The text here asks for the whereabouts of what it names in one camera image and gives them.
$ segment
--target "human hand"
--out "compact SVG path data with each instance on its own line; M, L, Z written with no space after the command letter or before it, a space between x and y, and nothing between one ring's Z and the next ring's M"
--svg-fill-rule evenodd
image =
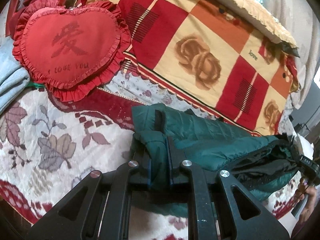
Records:
M294 193L294 196L297 198L296 203L298 203L300 200L303 200L305 198L304 193L307 193L309 195L307 204L305 208L302 210L301 215L299 217L299 223L303 223L308 220L310 215L312 214L315 204L316 204L316 197L317 197L317 190L313 186L309 186L305 183L305 179L300 179L300 184L298 185L298 189Z

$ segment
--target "green jacket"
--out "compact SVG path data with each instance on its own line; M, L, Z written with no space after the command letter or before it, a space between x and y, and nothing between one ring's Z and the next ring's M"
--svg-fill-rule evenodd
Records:
M166 107L163 104L132 108L133 134L131 154L143 143L152 160L151 188L168 189L166 138L183 149L188 160L203 169L230 171L258 200L266 200L285 186L297 172L286 137L253 137L245 130L219 120L208 120ZM187 217L185 204L146 204L137 194L133 204L163 215Z

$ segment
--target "light blue fabric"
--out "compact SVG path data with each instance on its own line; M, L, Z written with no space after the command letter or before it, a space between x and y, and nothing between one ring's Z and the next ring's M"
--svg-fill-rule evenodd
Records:
M0 114L28 85L30 76L12 55L13 39L10 36L0 46Z

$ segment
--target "heart-shaped pillow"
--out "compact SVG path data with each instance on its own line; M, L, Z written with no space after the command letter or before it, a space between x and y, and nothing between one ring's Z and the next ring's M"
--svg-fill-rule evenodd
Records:
M61 101L78 101L110 81L131 38L120 8L97 1L66 9L63 0L38 0L20 16L12 54L36 83Z

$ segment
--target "metal screw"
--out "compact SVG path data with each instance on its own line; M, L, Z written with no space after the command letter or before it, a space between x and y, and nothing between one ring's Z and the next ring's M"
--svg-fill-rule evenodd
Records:
M184 160L184 161L182 162L182 165L183 165L183 166L186 166L186 167L189 167L189 166L192 165L192 162L189 161L189 160Z
M130 166L130 167L136 167L136 166L138 166L138 162L137 161L129 161L129 163L128 163L128 165Z
M99 177L100 176L100 171L92 171L92 172L90 172L90 176L92 177L92 178L97 178L97 177Z
M227 177L229 177L230 173L229 173L229 171L222 170L222 171L220 171L220 175L221 175L222 177L227 178Z

